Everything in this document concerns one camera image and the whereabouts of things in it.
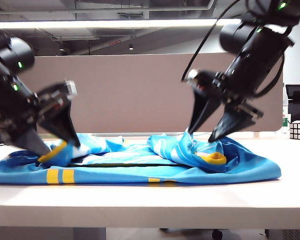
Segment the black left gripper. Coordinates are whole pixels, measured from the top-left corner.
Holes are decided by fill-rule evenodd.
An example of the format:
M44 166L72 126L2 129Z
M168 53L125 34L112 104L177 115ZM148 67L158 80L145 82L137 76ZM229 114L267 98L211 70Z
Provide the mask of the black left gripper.
M33 128L37 124L79 148L80 141L71 119L72 100L77 96L75 82L65 80L47 86L39 92L27 96L26 128L7 128L4 131L4 142L28 150L37 156L46 155L51 149L39 137Z

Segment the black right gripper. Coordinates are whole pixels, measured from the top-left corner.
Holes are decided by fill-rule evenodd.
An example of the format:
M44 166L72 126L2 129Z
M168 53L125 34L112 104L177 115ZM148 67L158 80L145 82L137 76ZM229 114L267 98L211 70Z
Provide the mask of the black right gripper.
M264 113L249 104L245 97L225 87L223 72L192 69L188 73L186 82L194 93L194 106L188 133L196 132L219 106L224 104L225 112L210 135L209 143L252 126L256 123L256 119L264 116Z

